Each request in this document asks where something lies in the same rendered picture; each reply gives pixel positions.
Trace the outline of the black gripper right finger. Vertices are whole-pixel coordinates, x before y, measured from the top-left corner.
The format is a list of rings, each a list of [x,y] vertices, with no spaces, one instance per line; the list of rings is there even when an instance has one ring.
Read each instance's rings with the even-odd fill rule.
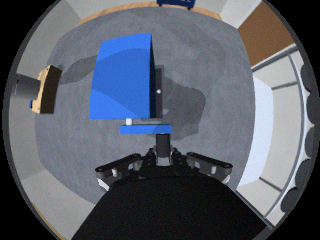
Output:
[[[195,161],[200,164],[199,168],[195,167]],[[212,176],[227,186],[233,168],[233,165],[230,163],[194,152],[188,152],[186,155],[182,155],[181,152],[172,145],[170,145],[169,149],[169,163],[170,165],[174,165],[175,176],[193,176],[193,170],[195,170],[202,174]]]

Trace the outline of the blue block with side handle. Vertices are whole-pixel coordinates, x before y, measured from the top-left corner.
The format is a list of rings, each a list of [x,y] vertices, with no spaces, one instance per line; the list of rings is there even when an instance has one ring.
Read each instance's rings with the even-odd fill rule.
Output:
[[[153,67],[154,66],[154,67]],[[102,42],[92,79],[90,119],[126,119],[120,134],[156,134],[157,157],[169,157],[171,124],[133,125],[162,117],[162,68],[155,69],[151,33]]]

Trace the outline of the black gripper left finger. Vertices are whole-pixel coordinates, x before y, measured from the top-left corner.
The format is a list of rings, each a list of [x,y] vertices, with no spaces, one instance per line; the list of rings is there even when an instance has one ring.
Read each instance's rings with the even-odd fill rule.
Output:
[[[130,164],[133,165],[133,168],[129,170]],[[146,153],[146,156],[141,156],[141,154],[135,153],[97,167],[95,172],[102,192],[106,193],[113,182],[138,170],[139,179],[156,177],[157,164],[157,149],[156,145],[154,145],[153,148],[150,148]]]

